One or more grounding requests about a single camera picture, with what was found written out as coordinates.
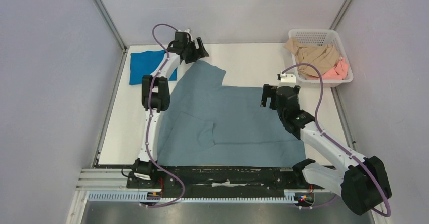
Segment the grey-blue t shirt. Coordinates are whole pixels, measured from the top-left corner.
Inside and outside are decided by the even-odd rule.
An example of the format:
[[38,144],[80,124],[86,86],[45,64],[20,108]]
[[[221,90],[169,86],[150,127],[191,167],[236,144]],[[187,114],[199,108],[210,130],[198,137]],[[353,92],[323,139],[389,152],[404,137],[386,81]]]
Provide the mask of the grey-blue t shirt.
[[260,106],[262,89],[224,86],[224,76],[198,61],[179,80],[161,121],[158,163],[289,168],[304,160],[303,142]]

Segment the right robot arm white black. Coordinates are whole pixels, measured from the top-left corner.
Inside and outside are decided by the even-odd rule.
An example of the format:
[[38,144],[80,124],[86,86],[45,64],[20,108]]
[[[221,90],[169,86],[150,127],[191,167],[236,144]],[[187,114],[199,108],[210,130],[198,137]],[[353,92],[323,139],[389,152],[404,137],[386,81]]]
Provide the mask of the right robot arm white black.
[[356,215],[363,215],[383,203],[386,211],[378,214],[389,217],[388,199],[392,191],[383,161],[376,156],[366,157],[330,136],[312,114],[301,109],[299,90],[299,86],[265,84],[260,106],[265,107],[270,99],[269,107],[278,113],[284,129],[312,146],[334,168],[305,159],[293,166],[293,183],[299,188],[317,185],[331,191]]

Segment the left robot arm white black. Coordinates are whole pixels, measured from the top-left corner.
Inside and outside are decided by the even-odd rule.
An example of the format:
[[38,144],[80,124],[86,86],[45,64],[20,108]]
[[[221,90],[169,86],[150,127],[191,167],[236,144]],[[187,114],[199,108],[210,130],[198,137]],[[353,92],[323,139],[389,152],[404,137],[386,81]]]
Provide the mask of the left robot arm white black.
[[140,152],[132,165],[129,179],[145,187],[157,185],[157,142],[161,121],[170,106],[169,78],[182,63],[193,63],[209,57],[201,38],[193,39],[188,30],[176,31],[173,41],[163,51],[162,60],[141,82],[141,103],[145,109],[143,139]]

